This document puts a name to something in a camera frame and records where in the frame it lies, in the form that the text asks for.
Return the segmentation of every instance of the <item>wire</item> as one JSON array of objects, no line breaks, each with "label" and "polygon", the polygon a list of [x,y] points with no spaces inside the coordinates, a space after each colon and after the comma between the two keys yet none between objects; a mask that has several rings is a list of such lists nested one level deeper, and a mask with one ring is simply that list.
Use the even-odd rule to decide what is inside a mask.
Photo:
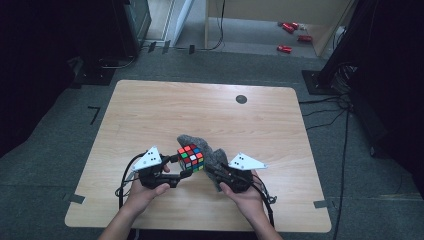
[{"label": "wire", "polygon": [[260,182],[261,182],[261,185],[263,186],[263,188],[264,188],[264,194],[265,194],[265,196],[266,196],[266,199],[267,199],[267,201],[269,202],[269,204],[274,204],[276,201],[277,201],[277,196],[275,196],[275,197],[271,197],[271,196],[269,196],[269,192],[268,192],[268,189],[266,188],[266,186],[265,186],[265,183],[262,181],[262,179],[260,179],[258,176],[256,176],[256,175],[253,175],[254,177],[256,177]]},{"label": "wire", "polygon": [[250,184],[250,186],[252,186],[254,189],[256,189],[256,191],[258,191],[258,193],[261,195],[262,201],[265,203],[265,207],[268,210],[268,218],[269,218],[269,223],[271,223],[271,226],[274,226],[274,212],[272,211],[271,205],[268,202],[268,199],[266,198],[265,194],[253,183]]},{"label": "wire", "polygon": [[349,128],[349,111],[346,114],[346,126],[345,126],[345,141],[343,145],[343,158],[342,158],[342,176],[340,181],[340,201],[339,201],[339,213],[337,215],[336,225],[334,227],[333,240],[337,239],[337,234],[339,231],[340,217],[342,214],[343,207],[343,195],[344,195],[344,182],[345,182],[345,165],[346,165],[346,149],[347,149],[347,136]]},{"label": "wire", "polygon": [[340,117],[340,115],[342,115],[344,112],[346,112],[347,109],[343,109],[343,111],[341,113],[339,113],[334,119],[333,121],[331,121],[330,123],[326,123],[326,124],[321,124],[321,125],[316,125],[316,126],[312,126],[312,127],[308,127],[306,128],[307,130],[313,129],[313,128],[319,128],[319,127],[325,127],[325,126],[331,126],[336,120],[337,118]]},{"label": "wire", "polygon": [[[223,29],[224,12],[225,12],[225,0],[222,2],[221,20],[220,20],[221,23],[219,22],[219,19],[217,18],[218,28],[221,33],[218,43],[212,48],[201,48],[201,49],[196,49],[196,51],[213,51],[217,49],[222,43],[224,43],[224,29]],[[140,48],[140,51],[145,48],[149,48],[149,46],[143,46],[142,48]],[[188,48],[184,48],[184,47],[168,47],[168,48],[177,49],[177,50],[188,50]]]},{"label": "wire", "polygon": [[321,113],[321,112],[337,112],[337,111],[340,111],[340,108],[339,109],[325,109],[325,110],[313,111],[313,112],[310,112],[308,114],[302,114],[302,117],[311,116],[312,114],[315,114],[315,113]]},{"label": "wire", "polygon": [[328,100],[332,100],[332,99],[340,99],[342,95],[337,96],[337,97],[329,97],[329,98],[324,98],[321,100],[312,100],[312,101],[300,101],[299,104],[314,104],[314,103],[321,103],[321,102],[329,102]]},{"label": "wire", "polygon": [[126,185],[125,177],[127,176],[128,169],[131,167],[131,165],[133,164],[133,162],[135,160],[137,160],[140,157],[143,157],[144,154],[145,153],[141,153],[141,154],[138,154],[137,156],[133,157],[133,159],[131,159],[131,161],[128,163],[127,167],[125,168],[124,175],[122,176],[122,180],[121,180],[121,187],[117,189],[117,190],[119,190],[119,192],[118,192],[119,208],[121,208],[124,205],[124,187]]},{"label": "wire", "polygon": [[109,67],[109,66],[100,66],[101,68],[105,68],[105,69],[120,69],[120,68],[126,68],[126,67],[128,67],[129,65],[131,65],[131,63],[133,63],[134,62],[134,59],[135,59],[135,57],[134,56],[132,56],[131,57],[131,61],[129,62],[129,63],[127,63],[127,64],[125,64],[125,65],[122,65],[122,66],[112,66],[112,67]]},{"label": "wire", "polygon": [[[131,179],[131,180],[127,180],[127,181],[124,181],[124,187],[127,185],[127,183],[129,183],[129,182],[133,182],[133,181],[135,181],[135,180],[139,180],[140,178],[134,178],[134,179]],[[121,190],[121,189],[123,189],[123,187],[119,187],[118,189],[116,189],[116,191],[115,191],[115,196],[117,196],[117,197],[119,197],[119,191]],[[126,196],[128,196],[128,194],[130,193],[130,190],[128,190],[123,196],[124,197],[126,197]]]},{"label": "wire", "polygon": [[218,43],[215,45],[215,47],[209,48],[209,49],[205,49],[206,51],[212,51],[212,50],[217,49],[221,45],[221,43],[223,42],[223,40],[224,40],[224,29],[223,29],[223,26],[222,26],[222,23],[223,23],[223,20],[224,20],[224,11],[225,11],[225,0],[222,2],[221,25],[218,23],[218,27],[219,27],[219,31],[221,33],[221,37],[219,38]]}]

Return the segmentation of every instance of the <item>table leg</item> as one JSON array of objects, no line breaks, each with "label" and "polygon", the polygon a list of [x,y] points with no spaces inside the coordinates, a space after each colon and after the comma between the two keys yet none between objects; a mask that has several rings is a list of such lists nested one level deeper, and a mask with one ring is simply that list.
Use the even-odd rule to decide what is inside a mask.
[{"label": "table leg", "polygon": [[186,0],[184,2],[183,8],[181,9],[181,13],[178,16],[177,27],[175,28],[174,39],[172,40],[172,46],[178,41],[180,37],[181,31],[183,30],[185,21],[187,20],[188,14],[190,14],[191,7],[193,6],[194,0]]}]

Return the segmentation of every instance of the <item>black tape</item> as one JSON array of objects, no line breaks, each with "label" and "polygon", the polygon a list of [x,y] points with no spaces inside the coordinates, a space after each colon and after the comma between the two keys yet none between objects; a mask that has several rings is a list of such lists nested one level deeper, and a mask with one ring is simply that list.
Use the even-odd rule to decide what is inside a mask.
[{"label": "black tape", "polygon": [[171,44],[171,40],[168,40],[165,42],[165,46],[163,46],[162,54],[165,54],[168,52],[169,45]]},{"label": "black tape", "polygon": [[190,49],[188,50],[188,54],[194,53],[194,45],[190,45]]},{"label": "black tape", "polygon": [[148,53],[153,52],[153,51],[155,50],[155,47],[156,47],[156,42],[152,42],[152,43],[150,44],[150,46],[149,46],[149,51],[148,51]]},{"label": "black tape", "polygon": [[325,201],[325,200],[315,201],[314,206],[315,206],[315,208],[328,208],[327,201]]},{"label": "black tape", "polygon": [[85,197],[83,196],[79,196],[73,193],[66,193],[65,196],[63,196],[63,201],[66,202],[74,202],[74,203],[78,203],[78,204],[83,204]]},{"label": "black tape", "polygon": [[89,109],[97,109],[96,113],[94,114],[93,119],[91,119],[91,123],[90,125],[93,125],[94,121],[96,121],[97,115],[99,115],[100,112],[100,107],[92,107],[92,106],[88,106]]}]

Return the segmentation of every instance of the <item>forearm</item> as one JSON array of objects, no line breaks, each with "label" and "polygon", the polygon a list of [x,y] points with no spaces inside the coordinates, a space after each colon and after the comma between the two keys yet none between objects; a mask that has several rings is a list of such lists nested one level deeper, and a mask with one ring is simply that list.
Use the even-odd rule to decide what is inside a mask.
[{"label": "forearm", "polygon": [[256,214],[246,217],[252,228],[255,230],[259,240],[282,240],[283,238],[269,223],[265,213]]},{"label": "forearm", "polygon": [[119,210],[116,216],[112,219],[112,221],[103,231],[102,235],[99,237],[99,240],[127,239],[128,234],[136,218],[137,216],[128,209],[126,209],[124,205],[124,207]]}]

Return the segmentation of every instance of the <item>gray carpet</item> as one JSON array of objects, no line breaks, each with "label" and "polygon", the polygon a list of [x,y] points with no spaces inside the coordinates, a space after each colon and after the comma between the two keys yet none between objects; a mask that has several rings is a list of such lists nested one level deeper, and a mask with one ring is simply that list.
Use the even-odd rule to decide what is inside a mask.
[{"label": "gray carpet", "polygon": [[[31,137],[0,159],[0,239],[96,239],[102,229],[69,228],[64,218],[116,82],[121,79],[284,86],[299,101],[310,96],[301,70],[320,70],[324,60],[170,49],[144,50],[129,67],[116,71],[110,86],[67,89]],[[95,109],[100,113],[90,125]],[[336,103],[301,105],[303,114],[336,109]],[[339,112],[305,116],[306,127],[329,123]],[[346,114],[331,126],[308,130],[333,227],[340,194]],[[355,114],[349,115],[345,194],[337,239],[423,239],[424,204],[411,175],[391,159],[369,156],[367,139]],[[171,239],[160,231],[145,239]],[[329,233],[282,233],[284,239],[332,239]],[[216,233],[180,232],[184,239],[211,239]]]}]

